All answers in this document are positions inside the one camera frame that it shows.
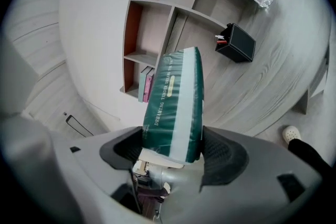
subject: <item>wooden desk surface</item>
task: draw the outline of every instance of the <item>wooden desk surface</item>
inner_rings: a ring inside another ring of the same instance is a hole
[[[256,40],[252,63],[234,63],[201,44],[204,125],[256,135],[291,109],[325,55],[332,9],[326,0],[274,0],[250,6],[239,26]],[[193,35],[195,43],[201,37]]]
[[[141,125],[146,110],[145,103],[119,92],[127,3],[60,0],[60,34],[72,79],[85,100],[106,112],[102,120],[119,118],[110,124],[112,131]],[[281,118],[318,70],[330,36],[331,12],[326,0],[275,0],[268,9],[251,5],[238,23],[256,40],[252,63],[233,63],[215,52],[214,30],[189,17],[177,49],[200,49],[204,125],[256,135]]]

